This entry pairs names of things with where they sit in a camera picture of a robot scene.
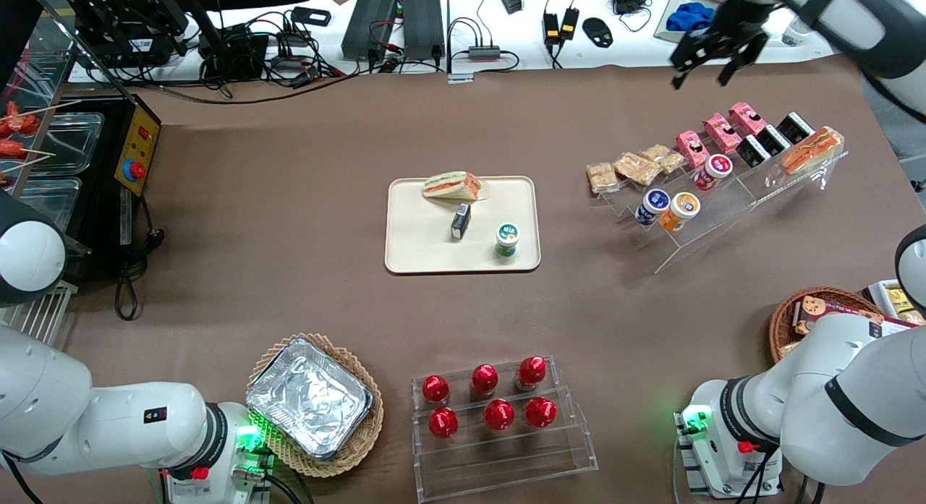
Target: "red bottle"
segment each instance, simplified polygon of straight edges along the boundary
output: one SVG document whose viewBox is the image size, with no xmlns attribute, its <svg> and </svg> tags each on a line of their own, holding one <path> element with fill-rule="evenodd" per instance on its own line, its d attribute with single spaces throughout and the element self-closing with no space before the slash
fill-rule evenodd
<svg viewBox="0 0 926 504">
<path fill-rule="evenodd" d="M 450 385 L 439 375 L 428 376 L 421 385 L 421 395 L 431 404 L 446 405 L 447 401 L 450 401 Z"/>
<path fill-rule="evenodd" d="M 478 398 L 488 398 L 496 391 L 498 372 L 492 365 L 480 365 L 472 371 L 472 388 Z"/>
<path fill-rule="evenodd" d="M 430 413 L 428 430 L 431 435 L 438 439 L 449 439 L 451 435 L 456 434 L 457 429 L 459 422 L 456 420 L 456 412 L 447 406 L 441 406 Z"/>
<path fill-rule="evenodd" d="M 490 430 L 505 430 L 515 422 L 515 409 L 505 399 L 493 399 L 485 407 L 483 421 Z"/>
<path fill-rule="evenodd" d="M 533 390 L 543 381 L 546 376 L 546 359 L 541 356 L 533 356 L 524 359 L 518 368 L 518 378 L 515 379 L 515 385 L 522 392 Z"/>
<path fill-rule="evenodd" d="M 546 428 L 556 419 L 556 403 L 547 398 L 533 398 L 524 406 L 524 419 L 534 428 Z"/>
</svg>

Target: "foil container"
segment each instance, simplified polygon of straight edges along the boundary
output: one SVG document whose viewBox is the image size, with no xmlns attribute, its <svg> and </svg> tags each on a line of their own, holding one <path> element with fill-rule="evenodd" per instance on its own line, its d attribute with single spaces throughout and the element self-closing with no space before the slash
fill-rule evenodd
<svg viewBox="0 0 926 504">
<path fill-rule="evenodd" d="M 333 460 L 373 405 L 373 392 L 303 338 L 292 340 L 245 401 L 319 461 Z"/>
</svg>

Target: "white table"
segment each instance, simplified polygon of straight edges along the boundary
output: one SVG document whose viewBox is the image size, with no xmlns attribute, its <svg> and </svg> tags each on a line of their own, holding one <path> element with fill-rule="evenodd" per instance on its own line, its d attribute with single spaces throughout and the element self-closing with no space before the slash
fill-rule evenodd
<svg viewBox="0 0 926 504">
<path fill-rule="evenodd" d="M 500 46 L 502 50 L 507 50 L 518 54 L 520 64 L 518 69 L 549 69 L 551 61 L 549 55 L 543 47 L 543 33 L 541 29 L 541 17 L 543 13 L 543 4 L 546 0 L 523 0 L 524 10 L 513 13 L 506 13 L 505 7 L 501 0 L 485 0 L 483 5 L 482 17 L 485 25 L 493 33 L 493 42 Z M 476 19 L 476 9 L 480 0 L 450 0 L 450 16 L 447 17 L 447 0 L 441 0 L 444 27 L 455 17 L 466 16 Z M 312 7 L 312 9 L 327 9 L 331 11 L 331 23 L 327 27 L 311 27 L 312 36 L 318 39 L 320 44 L 321 55 L 325 57 L 328 63 L 337 67 L 342 72 L 350 73 L 357 68 L 357 62 L 344 59 L 341 53 L 341 39 L 344 38 L 344 31 L 347 29 L 347 23 L 350 21 L 351 13 L 354 10 L 356 0 L 350 0 L 339 6 L 333 0 L 310 0 L 300 6 Z M 575 39 L 566 43 L 562 53 L 559 56 L 559 62 L 565 68 L 593 68 L 605 65 L 618 65 L 622 67 L 661 67 L 668 66 L 668 57 L 672 50 L 675 49 L 674 43 L 667 40 L 661 40 L 653 37 L 655 28 L 659 23 L 662 12 L 666 8 L 668 0 L 653 0 L 650 7 L 653 17 L 646 27 L 638 33 L 630 33 L 618 21 L 618 17 L 611 12 L 611 0 L 576 0 L 575 7 L 579 9 L 579 26 Z M 550 0 L 550 11 L 562 18 L 563 11 L 568 6 L 569 0 Z M 241 9 L 229 10 L 223 13 L 225 26 L 236 25 L 248 20 L 254 19 L 264 12 L 271 10 L 285 11 L 295 6 L 287 7 L 267 7 L 267 9 Z M 599 17 L 608 23 L 615 41 L 611 47 L 598 48 L 594 46 L 591 40 L 582 32 L 582 22 L 586 17 Z M 218 13 L 209 13 L 212 22 L 218 27 L 221 24 Z M 785 46 L 781 42 L 781 33 L 785 27 L 794 18 L 794 13 L 787 9 L 775 11 L 765 25 L 765 29 L 770 34 L 765 50 L 762 51 L 758 63 L 794 63 L 817 59 L 818 57 L 830 56 L 833 49 L 829 43 L 817 33 L 811 33 L 804 41 L 803 45 L 797 47 Z M 645 13 L 637 13 L 625 17 L 624 20 L 629 25 L 637 27 L 645 19 Z M 280 16 L 274 15 L 268 17 L 268 20 L 279 23 Z M 268 23 L 255 23 L 252 26 L 255 32 L 275 32 L 275 27 Z M 196 32 L 196 25 L 191 22 L 187 30 L 187 37 Z M 488 43 L 488 33 L 485 33 L 485 42 Z M 402 29 L 396 27 L 390 38 L 392 43 L 398 46 L 404 45 L 404 36 Z M 450 40 L 450 49 L 453 53 L 460 50 L 466 50 L 472 45 L 472 32 L 467 27 L 456 27 Z M 297 54 L 308 54 L 310 50 L 306 48 L 295 48 Z M 268 47 L 268 59 L 276 55 L 276 44 L 271 40 L 271 46 Z M 202 63 L 199 53 L 192 49 L 185 57 L 173 56 L 166 65 L 151 70 L 151 77 L 156 81 L 195 81 L 198 77 L 199 66 Z M 466 56 L 459 56 L 454 60 L 454 73 L 476 72 L 479 69 L 497 69 L 503 68 L 513 63 L 513 59 L 504 56 L 503 59 L 494 62 L 475 63 L 467 59 Z M 712 61 L 709 64 L 721 64 L 724 60 Z M 441 68 L 446 69 L 446 59 L 441 61 Z M 366 64 L 361 63 L 361 69 L 366 69 Z M 136 69 L 129 69 L 132 74 L 137 73 Z M 419 65 L 406 65 L 403 73 L 426 73 L 434 72 L 433 69 Z M 101 79 L 99 72 L 94 72 L 93 76 Z M 85 69 L 75 66 L 70 76 L 72 82 L 90 82 L 90 76 Z"/>
<path fill-rule="evenodd" d="M 543 46 L 543 4 L 546 0 L 523 0 L 524 9 L 511 15 L 506 13 L 501 0 L 485 0 L 482 8 L 482 17 L 486 26 L 495 34 L 495 43 L 503 50 L 509 50 L 520 57 L 519 69 L 549 69 L 550 56 Z M 562 22 L 563 12 L 570 0 L 550 0 L 548 12 L 556 13 Z M 454 17 L 466 16 L 476 18 L 476 9 L 480 0 L 450 0 L 451 20 Z M 575 7 L 579 9 L 579 25 L 573 40 L 566 43 L 558 61 L 563 67 L 569 68 L 595 68 L 604 65 L 618 65 L 621 67 L 664 67 L 668 66 L 668 57 L 675 49 L 675 43 L 653 37 L 655 28 L 666 9 L 668 0 L 653 0 L 649 7 L 653 17 L 644 29 L 638 33 L 631 33 L 614 16 L 611 9 L 611 0 L 576 0 Z M 588 36 L 582 32 L 582 22 L 586 17 L 599 17 L 608 23 L 614 35 L 614 43 L 608 48 L 599 48 L 592 44 Z M 646 19 L 645 12 L 638 12 L 625 16 L 624 21 L 629 26 L 639 27 Z M 797 63 L 817 59 L 818 57 L 833 55 L 833 49 L 827 40 L 817 33 L 811 33 L 803 45 L 797 47 L 785 46 L 781 42 L 781 33 L 787 28 L 794 13 L 787 9 L 776 10 L 764 25 L 770 40 L 758 57 L 758 63 Z M 452 48 L 456 53 L 465 50 L 472 42 L 472 33 L 465 27 L 454 29 Z M 498 64 L 471 64 L 465 61 L 465 56 L 454 59 L 454 72 L 471 72 L 473 69 L 492 68 L 503 66 Z M 726 60 L 715 60 L 709 64 L 725 64 Z"/>
</svg>

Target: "red knob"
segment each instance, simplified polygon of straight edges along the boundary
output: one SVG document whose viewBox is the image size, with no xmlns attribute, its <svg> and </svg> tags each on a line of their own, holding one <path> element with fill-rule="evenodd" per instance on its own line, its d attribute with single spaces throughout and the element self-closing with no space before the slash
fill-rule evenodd
<svg viewBox="0 0 926 504">
<path fill-rule="evenodd" d="M 498 372 L 492 365 L 480 365 L 472 371 L 472 387 L 484 396 L 492 394 L 498 385 Z"/>
<path fill-rule="evenodd" d="M 145 170 L 145 165 L 141 164 L 141 162 L 132 162 L 129 165 L 129 174 L 132 175 L 132 178 L 141 179 L 145 177 L 146 172 L 148 171 Z"/>
<path fill-rule="evenodd" d="M 483 419 L 492 430 L 505 430 L 515 422 L 515 409 L 505 399 L 493 399 L 485 407 Z"/>
<path fill-rule="evenodd" d="M 518 388 L 532 390 L 543 381 L 545 376 L 546 359 L 541 358 L 541 356 L 524 359 L 518 368 Z"/>
<path fill-rule="evenodd" d="M 421 385 L 421 395 L 431 403 L 446 404 L 447 399 L 450 399 L 450 385 L 439 375 L 428 376 L 424 385 Z"/>
<path fill-rule="evenodd" d="M 206 477 L 209 477 L 209 468 L 205 466 L 197 466 L 192 471 L 190 471 L 190 477 L 195 481 L 205 481 Z"/>
<path fill-rule="evenodd" d="M 438 439 L 449 439 L 451 435 L 456 434 L 457 428 L 459 428 L 459 422 L 456 420 L 456 412 L 447 406 L 441 406 L 430 413 L 428 430 Z"/>
<path fill-rule="evenodd" d="M 556 419 L 556 403 L 547 398 L 533 398 L 524 406 L 524 418 L 534 428 L 546 428 Z"/>
</svg>

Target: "blue cloth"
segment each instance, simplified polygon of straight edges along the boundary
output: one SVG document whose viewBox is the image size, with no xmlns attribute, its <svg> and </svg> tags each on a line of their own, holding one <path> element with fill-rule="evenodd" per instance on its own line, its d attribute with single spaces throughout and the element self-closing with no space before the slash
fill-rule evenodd
<svg viewBox="0 0 926 504">
<path fill-rule="evenodd" d="M 714 9 L 697 2 L 680 4 L 666 20 L 666 30 L 688 33 L 691 30 L 707 29 L 714 18 Z"/>
</svg>

